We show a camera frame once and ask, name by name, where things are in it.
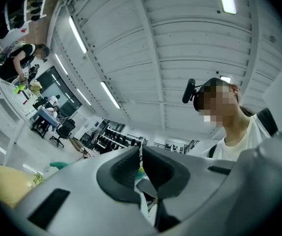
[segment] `white t-shirt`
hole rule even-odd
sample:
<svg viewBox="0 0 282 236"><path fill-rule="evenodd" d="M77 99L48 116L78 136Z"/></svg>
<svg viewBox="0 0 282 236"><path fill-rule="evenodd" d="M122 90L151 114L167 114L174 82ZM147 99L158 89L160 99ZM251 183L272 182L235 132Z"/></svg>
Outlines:
<svg viewBox="0 0 282 236"><path fill-rule="evenodd" d="M46 109L49 114L51 114L53 117L57 118L57 112L53 108L47 108Z"/></svg>
<svg viewBox="0 0 282 236"><path fill-rule="evenodd" d="M54 107L58 105L58 99L56 96L52 96L49 98L48 102Z"/></svg>
<svg viewBox="0 0 282 236"><path fill-rule="evenodd" d="M257 115L250 117L250 122L246 134L240 142L232 147L225 144L223 138L220 140L215 148L214 159L237 161L240 153L246 149L257 147L263 140L270 138L268 131L265 129ZM207 157L211 148L207 149L201 154L201 157Z"/></svg>

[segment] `white ceiling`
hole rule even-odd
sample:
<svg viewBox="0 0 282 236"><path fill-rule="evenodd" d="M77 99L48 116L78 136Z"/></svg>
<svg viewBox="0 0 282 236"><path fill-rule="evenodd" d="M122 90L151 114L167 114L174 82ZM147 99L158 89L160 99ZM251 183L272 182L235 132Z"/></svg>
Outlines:
<svg viewBox="0 0 282 236"><path fill-rule="evenodd" d="M273 7L266 0L235 5L231 15L220 0L72 0L57 11L52 48L69 86L80 88L95 114L170 136L211 139L219 130L181 101L189 78L200 85L230 76L244 91L244 105L259 111L262 93L282 70L282 21ZM86 55L69 14L81 29Z"/></svg>

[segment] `woman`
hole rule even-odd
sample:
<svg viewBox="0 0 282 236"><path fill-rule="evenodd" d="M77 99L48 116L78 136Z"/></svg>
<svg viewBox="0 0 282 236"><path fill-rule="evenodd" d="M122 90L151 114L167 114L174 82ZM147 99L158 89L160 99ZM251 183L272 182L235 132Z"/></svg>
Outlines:
<svg viewBox="0 0 282 236"><path fill-rule="evenodd" d="M262 112L264 118L259 119L257 114L239 106L240 96L237 85L218 78L210 79L197 92L194 97L195 109L205 117L210 117L226 132L226 136L215 147L202 153L203 157L237 161L242 151L257 147L277 131L267 109Z"/></svg>
<svg viewBox="0 0 282 236"><path fill-rule="evenodd" d="M4 64L0 67L0 78L12 81L18 75L23 85L27 86L28 74L23 69L27 67L35 57L44 59L49 55L49 48L46 45L26 44L10 53Z"/></svg>

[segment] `backpack strap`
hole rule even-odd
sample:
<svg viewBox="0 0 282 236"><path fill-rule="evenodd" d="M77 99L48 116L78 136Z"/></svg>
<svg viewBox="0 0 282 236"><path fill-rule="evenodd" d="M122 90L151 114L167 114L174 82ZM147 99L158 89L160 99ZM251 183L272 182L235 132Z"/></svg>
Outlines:
<svg viewBox="0 0 282 236"><path fill-rule="evenodd" d="M268 131L270 136L273 136L278 131L278 127L268 108L265 108L257 113L257 117L263 124L264 128Z"/></svg>
<svg viewBox="0 0 282 236"><path fill-rule="evenodd" d="M209 154L208 154L208 158L213 157L216 146L217 146L217 144L215 144L213 147L211 147Z"/></svg>

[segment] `desk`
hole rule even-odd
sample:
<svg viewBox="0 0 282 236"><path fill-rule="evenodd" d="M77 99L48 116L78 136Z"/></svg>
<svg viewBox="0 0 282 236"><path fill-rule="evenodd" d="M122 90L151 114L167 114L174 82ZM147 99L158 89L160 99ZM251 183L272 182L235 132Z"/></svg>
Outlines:
<svg viewBox="0 0 282 236"><path fill-rule="evenodd" d="M23 131L25 121L28 121L29 115L32 113L23 105L21 96L14 92L15 88L15 85L0 78L0 94L2 96L2 98L0 98L0 116L13 120L15 125L14 132L11 137L9 137L10 141L3 159L2 165L4 166L8 162L13 144L18 141Z"/></svg>
<svg viewBox="0 0 282 236"><path fill-rule="evenodd" d="M44 130L43 133L40 133L39 131L37 131L34 127L37 123L37 120L33 123L33 126L32 126L32 130L33 131L37 131L37 133L42 137L44 138L44 136L46 135L47 131L48 131L48 128L49 128L49 125L52 125L53 127L58 127L59 126L59 122L52 116L48 113L48 111L41 107L38 111L37 111L37 114L42 117L44 119L44 121L47 123L47 126L46 126L46 129Z"/></svg>

